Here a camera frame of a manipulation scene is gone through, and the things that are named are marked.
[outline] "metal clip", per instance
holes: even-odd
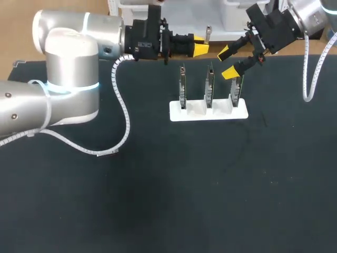
[[[213,94],[214,94],[214,70],[213,64],[208,66],[207,77],[206,77],[206,87],[205,87],[205,100],[207,108],[213,107]]]
[[[186,109],[186,70],[185,65],[180,67],[180,79],[179,79],[179,95],[181,109]]]
[[[243,76],[234,78],[232,80],[231,99],[232,99],[233,107],[239,106],[242,85],[243,85]]]
[[[205,39],[204,44],[208,44],[210,42],[211,34],[212,34],[212,27],[208,26],[206,29],[206,39]]]

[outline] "wooden floor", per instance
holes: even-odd
[[[107,0],[0,0],[0,79],[7,79],[12,64],[16,60],[44,60],[32,40],[32,21],[40,9],[66,9],[72,11],[108,13]],[[320,54],[326,40],[311,42],[311,53]],[[210,54],[203,56],[216,57],[224,45],[212,45]],[[243,48],[238,56],[249,56],[252,47]],[[279,52],[279,55],[301,55],[304,53],[303,41],[297,41]]]

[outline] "white stand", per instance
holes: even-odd
[[[207,108],[205,100],[187,100],[185,110],[181,109],[180,101],[170,102],[170,119],[173,122],[247,118],[248,110],[244,99],[240,99],[239,107],[234,108],[231,95],[228,99],[214,99],[212,109]]]

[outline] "black table surface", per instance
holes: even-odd
[[[221,72],[236,60],[212,60],[216,98],[228,96]],[[203,97],[210,62],[184,62],[188,99]],[[237,121],[170,121],[182,64],[121,65],[131,134],[115,155],[83,154],[45,134],[0,148],[1,253],[337,251],[337,57],[311,103],[303,57],[268,58],[245,77],[250,116]],[[98,117],[53,130],[96,150],[121,139],[111,66],[100,62]],[[46,81],[45,63],[19,64],[9,79]]]

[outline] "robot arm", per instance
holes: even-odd
[[[254,46],[253,56],[235,63],[222,73],[225,79],[243,76],[256,63],[265,62],[264,53],[275,54],[289,44],[303,37],[311,36],[323,29],[328,21],[337,28],[337,2],[335,0],[289,0],[290,7],[284,12],[278,9],[265,16],[257,4],[247,9],[250,22],[249,30],[244,37],[229,44],[218,55],[221,61],[226,60],[247,43]]]
[[[33,40],[36,49],[45,53],[45,41],[51,30],[69,28],[89,35],[98,43],[100,59],[117,59],[122,54],[132,54],[136,60],[157,60],[167,64],[172,55],[195,57],[208,53],[205,39],[189,35],[173,35],[166,19],[161,19],[161,7],[149,5],[147,20],[134,20],[125,26],[123,19],[93,13],[41,10],[33,21]]]
[[[125,26],[120,17],[41,10],[33,20],[33,41],[46,56],[47,82],[0,81],[0,138],[14,134],[0,140],[0,147],[42,132],[88,154],[116,152],[130,131],[128,112],[116,84],[118,65],[127,60],[157,60],[159,56],[167,64],[173,54],[196,57],[209,50],[207,38],[173,35],[166,19],[161,19],[161,7],[155,5],[149,5],[146,21],[135,20],[132,26]],[[84,123],[97,116],[99,59],[118,59],[112,69],[112,84],[127,127],[118,145],[90,151],[45,128]]]

